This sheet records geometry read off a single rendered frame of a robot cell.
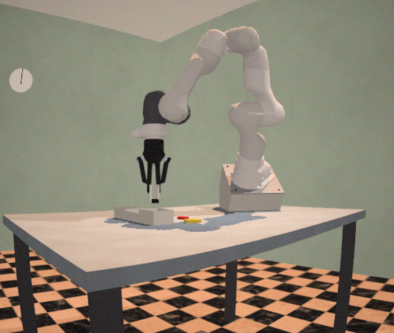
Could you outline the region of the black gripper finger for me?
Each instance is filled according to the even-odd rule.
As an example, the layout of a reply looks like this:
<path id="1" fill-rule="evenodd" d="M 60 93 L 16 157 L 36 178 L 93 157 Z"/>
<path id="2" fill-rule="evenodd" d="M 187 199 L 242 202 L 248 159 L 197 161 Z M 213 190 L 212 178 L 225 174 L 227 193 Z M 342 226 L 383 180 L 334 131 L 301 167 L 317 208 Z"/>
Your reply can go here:
<path id="1" fill-rule="evenodd" d="M 170 157 L 164 156 L 164 166 L 162 170 L 162 177 L 160 180 L 160 155 L 156 155 L 157 164 L 155 164 L 155 175 L 156 175 L 156 199 L 160 201 L 160 185 L 166 180 L 166 173 L 168 169 L 169 162 L 171 160 Z"/>
<path id="2" fill-rule="evenodd" d="M 148 192 L 148 201 L 152 203 L 152 184 L 151 184 L 151 178 L 152 178 L 152 166 L 153 166 L 153 154 L 150 154 L 150 159 L 148 163 L 148 171 L 147 171 L 147 180 L 146 180 L 146 174 L 144 170 L 144 156 L 141 155 L 140 157 L 137 157 L 137 161 L 139 163 L 139 168 L 141 171 L 141 176 L 142 176 L 142 182 L 147 184 L 147 192 Z"/>

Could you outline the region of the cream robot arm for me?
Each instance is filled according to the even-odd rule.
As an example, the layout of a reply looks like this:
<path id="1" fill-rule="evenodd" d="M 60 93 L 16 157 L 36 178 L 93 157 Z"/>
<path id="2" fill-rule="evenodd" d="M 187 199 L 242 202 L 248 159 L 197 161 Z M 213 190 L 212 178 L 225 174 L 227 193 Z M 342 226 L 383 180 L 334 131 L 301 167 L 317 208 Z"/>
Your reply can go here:
<path id="1" fill-rule="evenodd" d="M 275 176 L 264 161 L 266 142 L 257 129 L 281 124 L 284 109 L 271 91 L 266 50 L 260 46 L 259 36 L 252 27 L 231 28 L 224 33 L 216 29 L 208 31 L 172 89 L 167 93 L 149 92 L 145 96 L 143 127 L 133 131 L 131 136 L 162 139 L 167 134 L 166 123 L 185 123 L 190 117 L 188 96 L 202 75 L 214 71 L 224 53 L 243 56 L 243 85 L 255 97 L 255 102 L 234 104 L 228 112 L 231 124 L 240 132 L 232 181 L 243 189 L 262 190 Z"/>

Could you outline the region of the grey rack of three bins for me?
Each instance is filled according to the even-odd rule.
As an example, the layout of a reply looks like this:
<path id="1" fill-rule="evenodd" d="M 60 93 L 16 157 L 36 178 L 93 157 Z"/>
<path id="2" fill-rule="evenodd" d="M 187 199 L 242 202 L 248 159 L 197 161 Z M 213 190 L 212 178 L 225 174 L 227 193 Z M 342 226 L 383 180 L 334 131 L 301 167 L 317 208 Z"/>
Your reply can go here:
<path id="1" fill-rule="evenodd" d="M 135 209 L 132 209 L 135 208 Z M 172 224 L 173 210 L 143 207 L 114 207 L 114 218 L 144 223 L 147 225 Z"/>

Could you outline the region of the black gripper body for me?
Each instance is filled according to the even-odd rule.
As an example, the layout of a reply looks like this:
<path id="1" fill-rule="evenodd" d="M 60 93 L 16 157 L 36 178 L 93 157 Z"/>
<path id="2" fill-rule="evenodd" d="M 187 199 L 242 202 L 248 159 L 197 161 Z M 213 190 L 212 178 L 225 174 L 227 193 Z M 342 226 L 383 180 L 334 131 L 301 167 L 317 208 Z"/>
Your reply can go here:
<path id="1" fill-rule="evenodd" d="M 149 163 L 150 154 L 153 154 L 153 164 L 157 164 L 156 155 L 160 155 L 160 161 L 165 156 L 163 139 L 145 139 L 143 156 Z"/>

